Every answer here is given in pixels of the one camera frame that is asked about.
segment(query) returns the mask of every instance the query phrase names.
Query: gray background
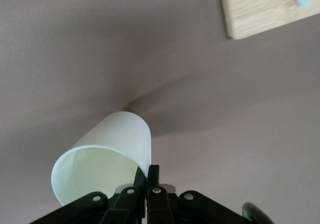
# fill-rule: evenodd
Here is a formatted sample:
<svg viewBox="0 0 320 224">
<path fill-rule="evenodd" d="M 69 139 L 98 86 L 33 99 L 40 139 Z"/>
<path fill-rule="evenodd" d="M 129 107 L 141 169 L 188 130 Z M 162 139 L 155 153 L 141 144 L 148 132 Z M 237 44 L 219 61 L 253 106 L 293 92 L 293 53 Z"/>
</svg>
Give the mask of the gray background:
<svg viewBox="0 0 320 224">
<path fill-rule="evenodd" d="M 54 162 L 123 108 L 178 193 L 318 223 L 319 26 L 236 41 L 221 0 L 0 0 L 0 223 L 59 208 Z"/>
</svg>

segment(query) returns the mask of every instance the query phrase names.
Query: light wood surface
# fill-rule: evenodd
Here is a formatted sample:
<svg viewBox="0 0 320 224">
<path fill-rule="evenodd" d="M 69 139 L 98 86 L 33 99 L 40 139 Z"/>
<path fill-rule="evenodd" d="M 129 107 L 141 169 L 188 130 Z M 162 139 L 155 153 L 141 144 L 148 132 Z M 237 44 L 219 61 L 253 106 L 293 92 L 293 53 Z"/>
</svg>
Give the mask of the light wood surface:
<svg viewBox="0 0 320 224">
<path fill-rule="evenodd" d="M 230 37 L 242 39 L 320 13 L 320 0 L 222 0 Z"/>
</svg>

